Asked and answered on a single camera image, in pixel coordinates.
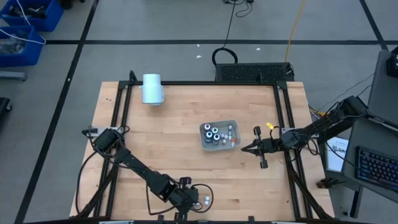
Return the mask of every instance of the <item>white cylinder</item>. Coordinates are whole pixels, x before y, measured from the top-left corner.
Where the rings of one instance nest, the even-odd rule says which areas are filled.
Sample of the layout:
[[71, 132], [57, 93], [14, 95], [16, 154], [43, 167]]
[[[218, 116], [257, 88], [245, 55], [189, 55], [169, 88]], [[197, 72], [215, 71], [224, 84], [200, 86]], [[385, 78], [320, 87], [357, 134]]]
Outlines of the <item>white cylinder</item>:
[[211, 129], [211, 132], [212, 132], [213, 134], [217, 134], [217, 133], [218, 133], [218, 128], [212, 128], [212, 129]]
[[213, 133], [211, 131], [208, 131], [206, 133], [206, 138], [205, 138], [205, 142], [210, 143], [211, 140], [213, 140]]
[[160, 84], [159, 74], [144, 74], [142, 90], [142, 102], [158, 106], [164, 101], [163, 86]]
[[218, 141], [220, 141], [220, 135], [215, 134], [213, 136], [213, 145], [217, 146], [218, 145]]
[[210, 131], [210, 124], [205, 124], [205, 131]]
[[160, 85], [159, 74], [144, 74], [143, 78], [144, 85]]

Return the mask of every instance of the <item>keyboard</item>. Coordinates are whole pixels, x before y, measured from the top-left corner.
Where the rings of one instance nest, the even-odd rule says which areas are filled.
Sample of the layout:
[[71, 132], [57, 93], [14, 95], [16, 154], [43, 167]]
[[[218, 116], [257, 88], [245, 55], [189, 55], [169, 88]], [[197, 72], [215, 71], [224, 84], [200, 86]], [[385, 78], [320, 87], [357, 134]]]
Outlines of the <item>keyboard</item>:
[[398, 190], [398, 158], [382, 155], [362, 146], [358, 146], [357, 150], [356, 165], [359, 167], [355, 175], [357, 179], [386, 189], [390, 186]]

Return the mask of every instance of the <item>small bottle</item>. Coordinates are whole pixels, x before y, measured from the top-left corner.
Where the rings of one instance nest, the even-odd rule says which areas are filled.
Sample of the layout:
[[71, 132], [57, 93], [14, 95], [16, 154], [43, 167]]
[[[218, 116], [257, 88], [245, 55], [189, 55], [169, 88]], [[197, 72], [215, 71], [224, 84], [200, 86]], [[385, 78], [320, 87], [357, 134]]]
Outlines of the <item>small bottle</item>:
[[206, 133], [205, 142], [210, 143], [212, 140], [213, 140], [213, 133], [211, 131], [208, 131]]
[[205, 129], [205, 135], [206, 135], [206, 133], [207, 133], [208, 131], [210, 131], [210, 128], [211, 128], [210, 124], [205, 124], [205, 127], [204, 127], [204, 129]]
[[211, 130], [211, 132], [212, 132], [213, 134], [218, 134], [218, 128], [213, 128], [213, 129]]
[[220, 141], [220, 135], [215, 134], [213, 136], [213, 145], [217, 146], [218, 145], [218, 141]]

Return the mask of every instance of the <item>yellow cable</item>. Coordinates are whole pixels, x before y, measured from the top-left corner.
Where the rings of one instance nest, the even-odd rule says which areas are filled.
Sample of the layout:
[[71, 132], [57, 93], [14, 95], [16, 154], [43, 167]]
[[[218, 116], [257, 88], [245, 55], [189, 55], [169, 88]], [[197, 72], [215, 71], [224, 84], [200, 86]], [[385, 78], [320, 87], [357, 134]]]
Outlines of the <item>yellow cable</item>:
[[301, 2], [300, 10], [298, 11], [296, 20], [294, 21], [292, 32], [290, 33], [289, 42], [287, 43], [287, 49], [286, 49], [286, 54], [285, 54], [285, 62], [287, 62], [287, 56], [289, 55], [289, 49], [290, 49], [290, 42], [292, 41], [294, 31], [296, 30], [297, 23], [299, 22], [301, 12], [303, 11], [303, 8], [304, 8], [304, 4], [305, 4], [305, 0], [303, 0]]

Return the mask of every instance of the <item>yellow tag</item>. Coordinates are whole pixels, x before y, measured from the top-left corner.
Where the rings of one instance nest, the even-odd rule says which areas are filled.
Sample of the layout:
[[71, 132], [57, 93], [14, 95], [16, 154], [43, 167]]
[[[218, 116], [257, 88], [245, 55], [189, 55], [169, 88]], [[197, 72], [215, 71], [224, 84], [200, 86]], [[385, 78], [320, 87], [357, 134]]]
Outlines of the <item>yellow tag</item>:
[[269, 128], [271, 128], [271, 130], [274, 129], [273, 125], [272, 125], [270, 122], [267, 123], [267, 126], [268, 126]]

